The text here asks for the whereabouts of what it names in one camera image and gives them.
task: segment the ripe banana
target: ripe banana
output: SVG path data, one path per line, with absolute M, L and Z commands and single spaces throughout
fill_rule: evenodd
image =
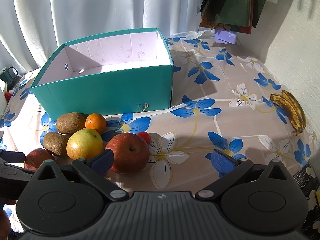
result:
M 304 114 L 304 111 L 301 107 L 301 105 L 299 104 L 299 102 L 296 100 L 296 98 L 288 91 L 286 90 L 282 90 L 282 96 L 287 99 L 289 102 L 291 102 L 291 104 L 294 105 L 294 107 L 296 108 L 296 111 L 298 113 L 298 117 L 300 119 L 300 122 L 303 124 L 303 129 L 305 129 L 306 124 L 307 124 L 307 119 L 306 119 L 306 115 Z
M 299 133 L 302 133 L 305 124 L 301 122 L 302 118 L 299 118 L 299 113 L 297 112 L 295 106 L 289 100 L 279 94 L 271 94 L 270 100 L 286 113 L 292 127 L 295 130 L 291 134 L 296 136 Z

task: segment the orange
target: orange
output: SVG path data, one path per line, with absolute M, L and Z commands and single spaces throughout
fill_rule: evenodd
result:
M 107 127 L 107 121 L 101 114 L 93 113 L 85 120 L 85 127 L 87 129 L 94 129 L 99 134 L 102 134 Z

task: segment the white wall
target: white wall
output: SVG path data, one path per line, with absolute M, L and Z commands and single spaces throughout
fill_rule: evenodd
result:
M 266 2 L 252 34 L 238 34 L 286 85 L 320 135 L 320 0 Z

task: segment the teal cardboard box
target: teal cardboard box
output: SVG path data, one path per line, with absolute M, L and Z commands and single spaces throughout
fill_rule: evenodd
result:
M 57 48 L 31 90 L 52 120 L 168 109 L 172 68 L 158 28 L 102 33 Z

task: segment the tablecloth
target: tablecloth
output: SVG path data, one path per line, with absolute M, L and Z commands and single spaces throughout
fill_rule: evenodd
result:
M 146 131 L 152 138 L 143 171 L 108 171 L 106 178 L 129 192 L 187 190 L 194 194 L 228 172 L 225 163 L 215 161 L 214 149 L 257 164 L 279 159 L 295 174 L 316 152 L 319 141 L 310 125 L 292 136 L 285 113 L 269 100 L 271 93 L 286 88 L 241 46 L 215 43 L 210 31 L 196 38 L 194 34 L 165 38 L 174 61 L 170 109 L 106 116 L 104 141 L 119 132 Z M 14 90 L 0 120 L 2 149 L 28 154 L 43 147 L 46 133 L 57 131 L 55 121 L 29 88 L 38 72 L 27 73 Z M 4 209 L 12 228 L 21 232 L 14 206 Z

